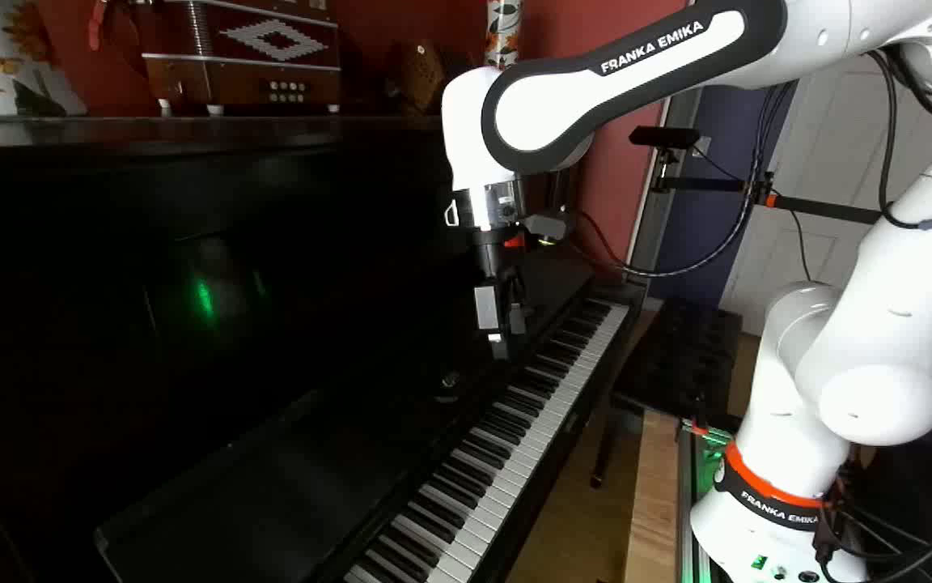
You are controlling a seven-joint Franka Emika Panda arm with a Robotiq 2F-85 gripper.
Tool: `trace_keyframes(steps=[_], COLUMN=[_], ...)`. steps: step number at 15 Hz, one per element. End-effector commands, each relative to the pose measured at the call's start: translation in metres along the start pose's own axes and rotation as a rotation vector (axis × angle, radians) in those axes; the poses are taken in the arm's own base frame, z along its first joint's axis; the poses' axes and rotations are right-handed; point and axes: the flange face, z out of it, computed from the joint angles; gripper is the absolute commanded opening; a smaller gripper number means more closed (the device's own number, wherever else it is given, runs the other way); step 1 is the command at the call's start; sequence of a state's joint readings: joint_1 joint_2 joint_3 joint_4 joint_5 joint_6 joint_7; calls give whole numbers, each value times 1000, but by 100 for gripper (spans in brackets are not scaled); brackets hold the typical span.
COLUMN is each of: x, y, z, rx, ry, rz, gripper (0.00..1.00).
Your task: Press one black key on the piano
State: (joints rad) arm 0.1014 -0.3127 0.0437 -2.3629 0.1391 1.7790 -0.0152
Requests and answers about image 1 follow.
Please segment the silver grey gripper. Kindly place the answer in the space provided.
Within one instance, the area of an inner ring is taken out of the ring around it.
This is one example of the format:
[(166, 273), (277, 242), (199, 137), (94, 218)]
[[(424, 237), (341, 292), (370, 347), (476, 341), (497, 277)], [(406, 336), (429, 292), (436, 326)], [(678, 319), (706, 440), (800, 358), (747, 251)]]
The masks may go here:
[(530, 242), (561, 242), (567, 218), (530, 210), (518, 178), (458, 189), (444, 208), (450, 228), (464, 227), (473, 237), (483, 281), (473, 287), (476, 326), (485, 329), (493, 358), (508, 358), (508, 336), (529, 333), (529, 287), (522, 251)]

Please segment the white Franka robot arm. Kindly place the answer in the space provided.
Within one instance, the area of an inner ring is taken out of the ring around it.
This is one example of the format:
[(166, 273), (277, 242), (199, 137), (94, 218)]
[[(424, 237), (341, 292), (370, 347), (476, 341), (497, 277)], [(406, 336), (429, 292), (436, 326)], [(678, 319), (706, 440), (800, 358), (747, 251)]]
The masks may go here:
[[(932, 0), (696, 0), (588, 53), (471, 69), (442, 96), (453, 186), (485, 223), (497, 185), (576, 160), (610, 118), (856, 53), (932, 102)], [(817, 546), (825, 491), (856, 443), (929, 431), (932, 164), (881, 204), (846, 287), (795, 286), (769, 303), (747, 412), (690, 531), (733, 583), (887, 583), (861, 555)]]

